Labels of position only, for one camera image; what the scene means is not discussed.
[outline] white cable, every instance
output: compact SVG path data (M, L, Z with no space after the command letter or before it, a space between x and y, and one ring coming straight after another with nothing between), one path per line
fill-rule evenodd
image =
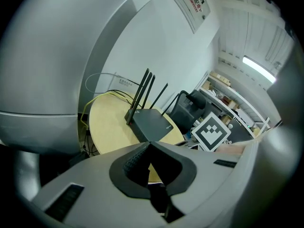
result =
M97 74L99 74L99 75L101 75L101 74L113 75L113 76L116 76L116 77L118 77L118 78L123 78L123 79L126 79L126 80L131 81L130 79L127 79L127 78L125 78L125 77L122 77L122 76L119 76L119 75L116 75L116 74L111 74L111 73L95 73L95 74L91 74L88 78L86 78L86 80L85 80L85 86L86 86L86 83L87 83L88 79L89 79L90 77L94 76L94 75L97 75ZM94 91L92 91L92 90L89 90L89 89L87 88L87 86L86 86L85 88L86 88L88 91L90 91L91 93L94 93L94 94L103 94L103 93L105 93L105 92L94 92Z

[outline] ceiling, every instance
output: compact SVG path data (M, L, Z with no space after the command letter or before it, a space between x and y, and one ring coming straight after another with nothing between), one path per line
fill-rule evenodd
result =
M242 59L247 56L276 76L294 44L284 29L279 9L266 0L222 0L221 3L219 61L267 90L270 81Z

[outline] cable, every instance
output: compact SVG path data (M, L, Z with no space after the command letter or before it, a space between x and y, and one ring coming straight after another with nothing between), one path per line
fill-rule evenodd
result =
M118 90L108 90L107 92L109 92L109 91L113 91L113 92L115 92L115 93L117 93L117 94L119 94L121 96L124 96L123 94L117 92Z
M101 75L101 74L113 75L113 76L116 76L116 77L118 77L118 78L123 78L123 79L129 80L130 82L132 82L132 83L134 83L134 84L136 84L136 85L139 86L138 83L133 82L133 81L130 80L130 79L127 79L127 78L125 78L125 77L122 77L122 76L119 76L119 75L116 75L116 74L111 74L111 73L95 73L95 74L91 74L88 78L86 78L86 80L85 80L85 86L86 86L86 83L87 83L88 79L89 79L90 77L94 76L94 75L97 75L97 74L99 74L99 75ZM94 93L94 94L103 94L103 93L105 93L105 92L94 92L94 91L92 91L92 90L89 90L89 89L87 88L87 86L86 86L85 88L86 88L88 91L90 91L91 93Z
M86 144L84 144L83 148L84 148L86 154L87 154L88 156L90 156L90 149L89 149L89 154L88 154L88 153L87 153L87 150L86 150Z
M83 126L82 129L81 129L80 137L79 137L80 143L82 142L81 136L82 136L82 133L84 132L84 129L86 129L86 126Z
M134 99L132 96L130 96L130 95L128 95L126 92L124 92L124 91L121 91L121 90L118 90L118 89L111 89L111 90L108 90L107 92L109 92L109 91L114 91L114 92L116 92L116 93L118 93L118 92L121 92L121 93L124 93L125 95L127 95L127 96L129 96L132 100Z
M95 144L93 144L93 145L92 145L92 148L91 148L91 150L92 150L92 151L91 151L92 155L94 155L94 153L98 152L98 150L93 151L93 147L94 147L94 146L95 146Z
M115 95L115 96L117 96L117 97L119 97L119 98L123 98L123 99L126 99L126 100L131 100L131 99L129 99L129 98L126 98L126 97L124 97L124 96L121 96L121 95L116 94L116 93L113 93L113 92L106 92L106 93L103 93L103 94L101 94L101 95L96 96L93 100L91 100L91 101L89 101L88 103L86 103L86 105L84 106L84 109L83 109L83 111L82 111L81 117L80 117L80 121L86 126L86 129L87 129L87 130L89 129L89 126L88 126L84 121L82 121L82 118L83 118L83 116L84 116L84 114L85 114L85 111L86 111L86 107L87 107L88 105L90 105L94 100L96 100L98 97L100 97L100 96L102 96L102 95Z
M90 151L90 143L89 143L89 137L87 138L87 148L89 149L89 153L91 153L92 155L94 155L93 153L93 146L94 144L92 145L92 148L91 148L91 151Z
M90 155L89 135L87 135L87 149L89 150L89 155Z

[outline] wall sign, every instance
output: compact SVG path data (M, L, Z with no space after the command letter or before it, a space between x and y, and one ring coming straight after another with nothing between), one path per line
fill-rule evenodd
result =
M175 0L175 2L185 15L193 33L198 30L210 14L210 8L206 0Z

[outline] white wall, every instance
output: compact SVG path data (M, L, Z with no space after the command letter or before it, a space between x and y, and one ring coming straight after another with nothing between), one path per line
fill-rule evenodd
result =
M245 74L233 67L219 63L215 71L231 82L231 87L238 91L266 119L270 118L270 126L277 124L281 117L267 92L255 84Z
M140 9L149 0L133 0ZM174 0L151 0L127 25L113 47L103 72L140 82L146 68L156 76L149 100L153 101L166 83L157 105L163 107L176 92L192 91L207 70L217 65L221 7L207 0L211 13L193 34ZM108 87L100 77L96 91Z

